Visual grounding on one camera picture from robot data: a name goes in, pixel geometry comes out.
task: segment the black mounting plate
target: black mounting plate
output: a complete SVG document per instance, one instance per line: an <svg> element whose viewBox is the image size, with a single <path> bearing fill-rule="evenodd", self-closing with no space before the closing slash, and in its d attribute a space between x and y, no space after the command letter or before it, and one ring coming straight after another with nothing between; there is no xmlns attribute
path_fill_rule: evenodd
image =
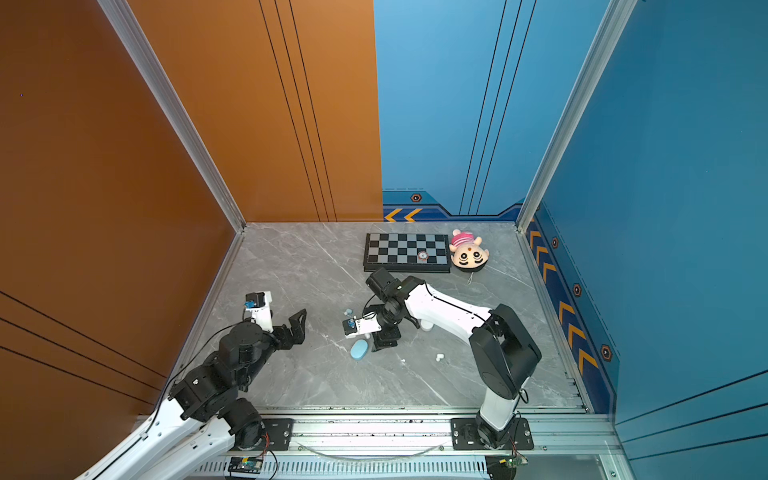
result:
<svg viewBox="0 0 768 480"><path fill-rule="evenodd" d="M512 420L511 431L515 435L517 450L533 450L533 436L527 419L515 417ZM454 450L485 450L480 442L475 419L451 419L451 436ZM498 450L512 450L512 443L506 442Z"/></svg>
<svg viewBox="0 0 768 480"><path fill-rule="evenodd" d="M263 422L266 432L270 434L270 444L267 448L275 452L285 452L293 436L293 419L263 419ZM256 442L253 450L264 450L264 438Z"/></svg>

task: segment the plush doll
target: plush doll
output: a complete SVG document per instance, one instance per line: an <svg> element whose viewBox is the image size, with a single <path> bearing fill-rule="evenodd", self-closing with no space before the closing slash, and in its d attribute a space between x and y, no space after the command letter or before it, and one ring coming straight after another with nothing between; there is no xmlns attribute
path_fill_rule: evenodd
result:
<svg viewBox="0 0 768 480"><path fill-rule="evenodd" d="M453 240L448 248L453 253L451 260L462 272L474 273L482 270L488 262L488 251L480 248L482 238L470 232L453 230Z"/></svg>

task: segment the doll face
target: doll face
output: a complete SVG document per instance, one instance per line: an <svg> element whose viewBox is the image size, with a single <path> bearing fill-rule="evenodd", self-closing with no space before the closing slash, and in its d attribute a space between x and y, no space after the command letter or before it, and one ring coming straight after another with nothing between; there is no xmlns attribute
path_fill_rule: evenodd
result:
<svg viewBox="0 0 768 480"><path fill-rule="evenodd" d="M464 243L456 247L451 259L459 268L476 268L488 261L488 251L474 243Z"/></svg>

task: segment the blue wall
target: blue wall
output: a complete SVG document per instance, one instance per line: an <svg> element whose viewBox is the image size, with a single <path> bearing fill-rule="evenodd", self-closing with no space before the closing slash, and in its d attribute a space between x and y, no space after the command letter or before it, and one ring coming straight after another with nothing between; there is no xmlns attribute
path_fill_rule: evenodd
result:
<svg viewBox="0 0 768 480"><path fill-rule="evenodd" d="M638 2L545 195L641 479L756 468L768 435L766 25L765 2Z"/></svg>
<svg viewBox="0 0 768 480"><path fill-rule="evenodd" d="M454 215L519 202L607 4L376 0L384 189Z"/></svg>

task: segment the yellow chevron arrow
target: yellow chevron arrow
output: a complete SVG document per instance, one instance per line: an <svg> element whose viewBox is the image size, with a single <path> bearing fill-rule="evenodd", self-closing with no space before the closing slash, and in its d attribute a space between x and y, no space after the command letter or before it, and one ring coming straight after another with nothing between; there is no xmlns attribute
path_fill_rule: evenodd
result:
<svg viewBox="0 0 768 480"><path fill-rule="evenodd" d="M584 350L579 349L578 350L578 371L581 374L581 376L584 376L584 361L587 360L589 363L594 365L596 369L599 369L597 360L592 358L592 355L589 353L586 353Z"/></svg>
<svg viewBox="0 0 768 480"><path fill-rule="evenodd" d="M409 222L416 222L416 220L413 220L413 216L416 215L420 211L422 211L422 209L417 208L416 210L414 210L410 214L406 215L406 220L409 221Z"/></svg>
<svg viewBox="0 0 768 480"><path fill-rule="evenodd" d="M547 283L547 270L552 270L553 272L557 272L558 269L554 268L554 265L551 263L544 262L544 283Z"/></svg>
<svg viewBox="0 0 768 480"><path fill-rule="evenodd" d="M531 232L531 250L533 250L533 237L540 237L541 232L533 231Z"/></svg>
<svg viewBox="0 0 768 480"><path fill-rule="evenodd" d="M384 219L385 220L389 220L390 222L395 223L397 220L393 219L392 217L394 217L396 214L399 214L400 210L402 210L402 208L396 208L396 209L392 210L392 213L390 213L389 215L384 217Z"/></svg>
<svg viewBox="0 0 768 480"><path fill-rule="evenodd" d="M541 252L549 253L549 250L544 247L536 247L536 265L539 265L539 261L541 260Z"/></svg>
<svg viewBox="0 0 768 480"><path fill-rule="evenodd" d="M563 310L567 310L568 312L573 313L576 315L576 312L574 312L574 309L572 306L568 305L567 303L560 302L560 324L563 324Z"/></svg>
<svg viewBox="0 0 768 480"><path fill-rule="evenodd" d="M573 323L568 325L568 345L571 346L571 348L574 347L574 333L576 335L579 335L583 339L587 339L586 335L584 335L584 332L582 332L580 329L576 328Z"/></svg>

